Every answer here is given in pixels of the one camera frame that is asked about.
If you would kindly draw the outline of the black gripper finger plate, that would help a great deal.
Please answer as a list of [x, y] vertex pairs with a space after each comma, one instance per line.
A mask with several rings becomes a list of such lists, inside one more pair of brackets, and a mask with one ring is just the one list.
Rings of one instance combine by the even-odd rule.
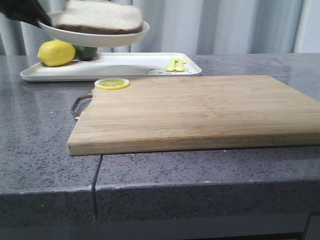
[[0, 12], [10, 20], [40, 28], [39, 22], [51, 26], [51, 18], [37, 0], [1, 0]]

